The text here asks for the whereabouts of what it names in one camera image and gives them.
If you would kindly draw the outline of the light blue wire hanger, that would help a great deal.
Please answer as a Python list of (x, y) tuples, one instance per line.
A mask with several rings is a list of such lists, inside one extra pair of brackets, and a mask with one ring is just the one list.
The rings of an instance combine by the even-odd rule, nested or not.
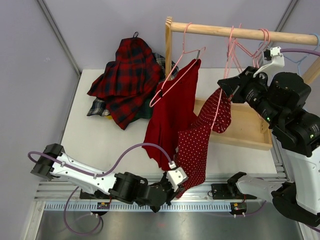
[(317, 43), (314, 47), (314, 49), (305, 49), (305, 48), (292, 48), (291, 51), (287, 51), (286, 53), (297, 53), (297, 54), (303, 54), (303, 56), (300, 59), (291, 59), (290, 57), (288, 57), (287, 55), (284, 55), (284, 58), (292, 63), (294, 63), (296, 65), (297, 68), (297, 74), (299, 76), (302, 76), (302, 72), (301, 72), (301, 64), (302, 62), (307, 59), (310, 55), (313, 56), (320, 56), (320, 51), (318, 50), (320, 48), (320, 36), (317, 33), (311, 33), (310, 35), (315, 36), (317, 39)]

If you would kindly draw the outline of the red polka dot skirt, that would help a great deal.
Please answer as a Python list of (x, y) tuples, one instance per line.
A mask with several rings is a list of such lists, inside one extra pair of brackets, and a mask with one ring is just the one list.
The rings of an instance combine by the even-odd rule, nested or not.
[(178, 133), (175, 162), (188, 177), (176, 196), (178, 199), (190, 188), (204, 183), (211, 133), (224, 133), (231, 121), (231, 102), (224, 91), (218, 88), (205, 101), (190, 128)]

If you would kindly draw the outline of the navy white plaid skirt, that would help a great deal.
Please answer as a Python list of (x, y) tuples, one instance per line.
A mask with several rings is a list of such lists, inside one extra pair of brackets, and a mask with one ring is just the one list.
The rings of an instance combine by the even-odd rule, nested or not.
[[(158, 85), (165, 81), (166, 79), (166, 58), (156, 52), (153, 52), (153, 58), (157, 62), (157, 64), (161, 67), (162, 73), (160, 74), (160, 80), (158, 81)], [(90, 116), (100, 116), (106, 117), (111, 116), (110, 111), (106, 107), (106, 103), (103, 100), (96, 98), (91, 105), (91, 108), (86, 114), (87, 117)]]

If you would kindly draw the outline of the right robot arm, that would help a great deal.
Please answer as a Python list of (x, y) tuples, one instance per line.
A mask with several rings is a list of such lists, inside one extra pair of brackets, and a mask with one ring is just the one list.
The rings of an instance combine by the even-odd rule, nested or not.
[(273, 204), (284, 217), (310, 227), (320, 224), (320, 118), (304, 109), (311, 87), (296, 73), (272, 80), (247, 67), (218, 85), (233, 103), (247, 103), (269, 125), (292, 167), (293, 182), (271, 183), (238, 172), (227, 181), (232, 198), (251, 195)]

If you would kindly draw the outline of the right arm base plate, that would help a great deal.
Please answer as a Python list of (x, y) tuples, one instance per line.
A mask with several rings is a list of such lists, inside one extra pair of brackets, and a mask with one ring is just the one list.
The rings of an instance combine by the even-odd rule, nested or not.
[(231, 200), (237, 199), (236, 186), (232, 183), (213, 183), (208, 195), (213, 200)]

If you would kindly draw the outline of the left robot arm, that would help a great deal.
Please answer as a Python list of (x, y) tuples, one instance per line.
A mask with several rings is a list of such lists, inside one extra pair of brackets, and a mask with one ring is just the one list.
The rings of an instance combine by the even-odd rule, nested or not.
[[(122, 158), (138, 147), (156, 148), (167, 158), (169, 170), (163, 173), (160, 181), (149, 184), (146, 178), (133, 173), (114, 172)], [(73, 159), (57, 143), (47, 145), (43, 152), (30, 151), (27, 156), (34, 162), (30, 172), (35, 176), (49, 181), (53, 178), (65, 180), (98, 199), (109, 196), (128, 205), (148, 206), (155, 213), (164, 204), (171, 205), (171, 201), (183, 190), (183, 183), (188, 179), (183, 168), (178, 167), (168, 153), (154, 143), (138, 143), (129, 147), (108, 171)]]

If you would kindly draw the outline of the red black plaid skirt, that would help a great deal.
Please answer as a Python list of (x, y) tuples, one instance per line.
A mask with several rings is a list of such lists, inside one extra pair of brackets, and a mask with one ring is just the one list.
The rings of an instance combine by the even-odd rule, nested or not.
[(149, 45), (139, 37), (124, 38), (115, 60), (106, 64), (87, 92), (105, 102), (114, 122), (125, 130), (154, 94), (163, 70)]

